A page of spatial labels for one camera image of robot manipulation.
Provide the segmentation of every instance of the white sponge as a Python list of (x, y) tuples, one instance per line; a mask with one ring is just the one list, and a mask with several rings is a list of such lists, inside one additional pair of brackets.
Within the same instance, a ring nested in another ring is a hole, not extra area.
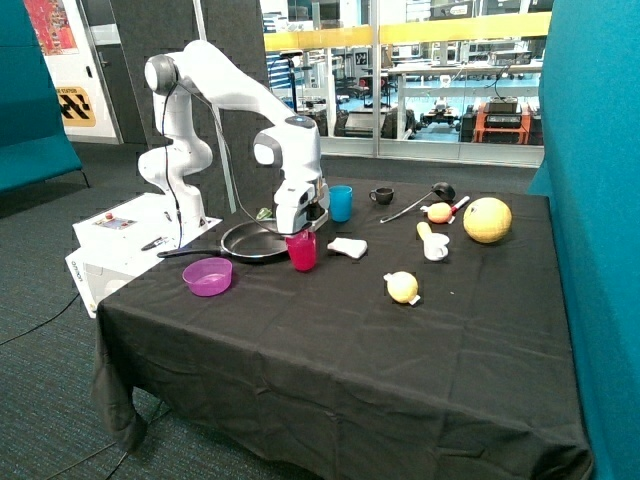
[(367, 251), (367, 242), (364, 240), (352, 240), (350, 238), (336, 238), (327, 245), (327, 248), (334, 252), (344, 253), (357, 260)]

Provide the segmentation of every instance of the sign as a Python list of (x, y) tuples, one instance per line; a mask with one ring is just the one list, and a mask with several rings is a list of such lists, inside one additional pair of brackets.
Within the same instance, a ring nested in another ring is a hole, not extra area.
[(94, 127), (96, 117), (91, 108), (89, 95), (81, 87), (56, 88), (58, 103), (65, 127)]
[(369, 65), (369, 52), (356, 52), (356, 65)]
[(24, 0), (24, 5), (43, 55), (78, 53), (67, 11), (61, 0)]

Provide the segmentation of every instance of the lemon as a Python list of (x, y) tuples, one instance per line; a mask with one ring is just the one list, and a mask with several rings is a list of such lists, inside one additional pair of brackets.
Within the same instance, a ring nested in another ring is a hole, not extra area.
[(511, 210), (497, 198), (480, 198), (469, 204), (463, 221), (464, 229), (475, 241), (493, 243), (511, 228)]
[(407, 272), (396, 272), (386, 275), (387, 292), (398, 303), (415, 303), (418, 296), (418, 281), (416, 277)]

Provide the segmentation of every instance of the black mug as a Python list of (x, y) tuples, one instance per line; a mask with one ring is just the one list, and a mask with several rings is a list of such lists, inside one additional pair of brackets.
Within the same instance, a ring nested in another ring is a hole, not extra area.
[(389, 205), (393, 200), (393, 188), (380, 187), (371, 190), (369, 198), (379, 205)]

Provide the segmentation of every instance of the toy fruit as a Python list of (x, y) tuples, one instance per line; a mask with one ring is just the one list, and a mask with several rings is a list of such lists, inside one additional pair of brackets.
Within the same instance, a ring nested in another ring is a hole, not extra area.
[(418, 223), (418, 225), (416, 225), (416, 229), (418, 230), (418, 235), (420, 235), (422, 240), (427, 238), (427, 235), (431, 233), (431, 227), (427, 222)]
[(493, 243), (509, 231), (511, 210), (497, 198), (480, 198), (467, 207), (463, 222), (464, 229), (475, 241)]
[(427, 218), (433, 223), (447, 223), (451, 218), (451, 205), (444, 202), (434, 203), (429, 207)]
[(418, 281), (416, 277), (407, 272), (396, 272), (384, 276), (387, 281), (387, 292), (398, 303), (416, 303), (418, 295)]

